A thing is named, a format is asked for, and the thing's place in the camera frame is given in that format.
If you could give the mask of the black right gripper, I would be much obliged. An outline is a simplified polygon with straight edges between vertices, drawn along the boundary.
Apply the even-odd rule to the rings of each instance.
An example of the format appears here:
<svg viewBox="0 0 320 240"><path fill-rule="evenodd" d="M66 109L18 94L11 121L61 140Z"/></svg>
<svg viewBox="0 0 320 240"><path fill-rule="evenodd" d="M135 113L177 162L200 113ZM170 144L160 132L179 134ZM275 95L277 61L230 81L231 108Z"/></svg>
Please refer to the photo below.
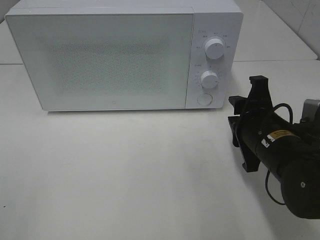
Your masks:
<svg viewBox="0 0 320 240"><path fill-rule="evenodd" d="M248 97L231 96L234 116L228 121L232 131L232 144L243 156L242 167L247 173L257 172L260 160L256 155L269 155L259 134L266 112L273 107L269 92L269 79L262 75L250 76L251 90Z"/></svg>

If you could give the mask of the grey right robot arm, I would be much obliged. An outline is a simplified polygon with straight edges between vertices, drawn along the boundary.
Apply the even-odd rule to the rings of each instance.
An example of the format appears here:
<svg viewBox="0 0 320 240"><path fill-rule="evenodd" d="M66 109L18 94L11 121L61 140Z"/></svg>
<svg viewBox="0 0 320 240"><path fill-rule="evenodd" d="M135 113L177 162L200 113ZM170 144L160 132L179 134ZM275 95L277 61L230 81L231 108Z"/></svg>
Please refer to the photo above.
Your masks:
<svg viewBox="0 0 320 240"><path fill-rule="evenodd" d="M287 103L272 104L268 79L262 75L249 78L247 97L230 96L234 113L228 117L232 143L239 148L246 172L256 172L260 165L267 175L280 183L283 205L296 217L317 220L320 217L320 102L306 99L301 119L283 119L277 114Z"/></svg>

